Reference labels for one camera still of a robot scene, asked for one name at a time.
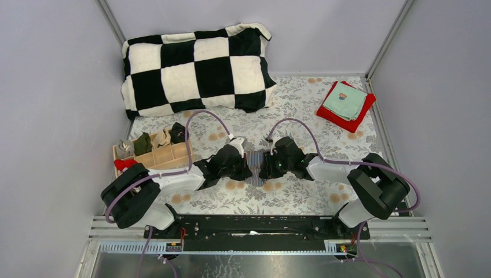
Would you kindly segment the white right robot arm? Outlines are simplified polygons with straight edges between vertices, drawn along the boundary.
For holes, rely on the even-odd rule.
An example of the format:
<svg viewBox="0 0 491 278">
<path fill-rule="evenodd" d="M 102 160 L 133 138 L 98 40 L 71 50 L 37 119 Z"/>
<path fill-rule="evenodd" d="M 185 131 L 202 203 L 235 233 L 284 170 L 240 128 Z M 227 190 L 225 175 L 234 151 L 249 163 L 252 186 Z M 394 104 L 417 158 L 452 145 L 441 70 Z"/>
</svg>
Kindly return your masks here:
<svg viewBox="0 0 491 278">
<path fill-rule="evenodd" d="M 360 223 L 371 218 L 386 220 L 410 192 L 404 178 L 375 153 L 363 160 L 325 161 L 317 153 L 304 153 L 291 137 L 267 138 L 270 149 L 264 153 L 259 177 L 264 180 L 292 173 L 309 181 L 332 181 L 349 184 L 357 198 L 344 205 L 334 216 L 332 231 L 345 239 Z"/>
</svg>

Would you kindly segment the wooden divided organizer box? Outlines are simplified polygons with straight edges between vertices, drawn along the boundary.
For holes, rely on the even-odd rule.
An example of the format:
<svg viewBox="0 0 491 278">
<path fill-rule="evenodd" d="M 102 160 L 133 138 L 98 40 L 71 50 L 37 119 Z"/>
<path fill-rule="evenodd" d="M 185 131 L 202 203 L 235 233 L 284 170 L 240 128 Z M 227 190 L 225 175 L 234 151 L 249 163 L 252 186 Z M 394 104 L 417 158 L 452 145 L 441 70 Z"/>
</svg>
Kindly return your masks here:
<svg viewBox="0 0 491 278">
<path fill-rule="evenodd" d="M 117 152 L 118 145 L 112 147 L 113 160 L 135 160 L 138 163 L 142 163 L 147 169 L 154 170 L 168 170 L 179 167 L 185 167 L 189 164 L 188 150 L 184 142 L 177 144 L 169 143 L 165 146 L 153 148 L 150 152 L 136 156 L 121 154 Z"/>
</svg>

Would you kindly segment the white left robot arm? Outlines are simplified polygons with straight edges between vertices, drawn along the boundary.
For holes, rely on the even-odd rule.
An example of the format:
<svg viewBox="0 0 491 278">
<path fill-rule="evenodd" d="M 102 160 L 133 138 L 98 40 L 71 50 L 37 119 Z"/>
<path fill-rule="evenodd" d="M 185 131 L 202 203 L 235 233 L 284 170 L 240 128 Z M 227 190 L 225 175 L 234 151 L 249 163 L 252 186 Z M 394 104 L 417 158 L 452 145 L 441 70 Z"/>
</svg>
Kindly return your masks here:
<svg viewBox="0 0 491 278">
<path fill-rule="evenodd" d="M 148 225 L 172 238 L 179 232 L 177 215 L 169 205 L 156 204 L 157 198 L 179 191 L 204 190 L 223 178 L 244 181 L 250 177 L 247 155 L 231 144 L 208 159 L 193 162 L 189 168 L 152 170 L 137 163 L 101 192 L 105 220 L 120 229 Z"/>
</svg>

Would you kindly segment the grey striped underwear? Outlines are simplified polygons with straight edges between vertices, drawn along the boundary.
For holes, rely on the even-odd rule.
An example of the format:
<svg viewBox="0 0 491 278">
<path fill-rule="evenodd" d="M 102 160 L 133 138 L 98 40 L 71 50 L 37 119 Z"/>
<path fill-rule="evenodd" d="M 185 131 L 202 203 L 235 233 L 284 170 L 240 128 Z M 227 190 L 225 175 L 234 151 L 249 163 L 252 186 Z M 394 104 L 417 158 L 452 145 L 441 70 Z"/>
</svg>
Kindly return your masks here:
<svg viewBox="0 0 491 278">
<path fill-rule="evenodd" d="M 246 153 L 247 165 L 252 174 L 252 176 L 245 179 L 246 184 L 261 187 L 265 183 L 264 180 L 259 177 L 264 159 L 264 152 L 264 150 L 260 150 L 249 151 Z"/>
</svg>

